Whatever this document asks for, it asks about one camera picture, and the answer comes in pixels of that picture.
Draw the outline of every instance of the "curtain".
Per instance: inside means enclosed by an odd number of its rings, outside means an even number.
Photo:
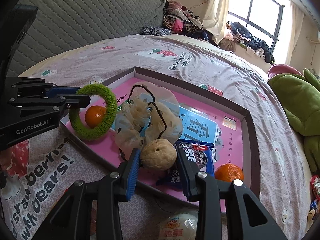
[[[213,39],[216,43],[223,39],[228,9],[229,0],[208,0],[208,7],[202,25],[204,29],[213,34]]]
[[[285,60],[286,65],[290,65],[292,52],[294,50],[294,47],[297,44],[301,27],[302,27],[303,17],[304,17],[303,11],[301,11],[294,2],[290,1],[290,6],[291,6],[291,15],[292,15],[292,25],[291,25],[291,37],[289,42],[289,48],[288,48],[287,57]]]

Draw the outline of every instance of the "orange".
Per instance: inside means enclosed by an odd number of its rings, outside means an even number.
[[[227,163],[218,167],[214,176],[216,179],[224,180],[227,182],[232,182],[234,179],[244,179],[242,170],[234,164]]]
[[[101,123],[104,115],[106,114],[106,108],[103,106],[90,106],[85,112],[84,120],[90,128],[95,128]]]

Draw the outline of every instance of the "gray quilted headboard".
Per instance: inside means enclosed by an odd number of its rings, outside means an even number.
[[[8,76],[62,52],[162,25],[165,0],[20,0],[36,20],[16,51]]]

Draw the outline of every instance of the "metal screw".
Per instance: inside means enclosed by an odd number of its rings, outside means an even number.
[[[240,179],[235,179],[235,180],[233,181],[233,183],[234,183],[236,186],[238,186],[238,187],[240,187],[240,186],[243,185],[243,182],[242,182],[242,180],[240,180]]]
[[[197,175],[199,178],[205,178],[207,176],[207,173],[205,173],[204,171],[199,171]]]
[[[119,175],[118,172],[112,172],[112,173],[110,173],[110,177],[113,178],[113,179],[115,179],[115,178],[117,178],[117,177],[119,177],[119,176],[120,176],[120,175]]]
[[[84,181],[82,179],[78,179],[73,184],[78,187],[78,186],[81,186],[83,183]]]

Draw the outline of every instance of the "green hair tie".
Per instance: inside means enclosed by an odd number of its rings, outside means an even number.
[[[79,89],[76,94],[89,96],[98,95],[102,97],[107,104],[107,110],[101,123],[99,123],[95,128],[89,129],[81,122],[79,109],[70,109],[69,119],[72,128],[81,137],[81,139],[88,141],[96,140],[105,135],[116,118],[118,106],[114,93],[102,84],[92,84]]]

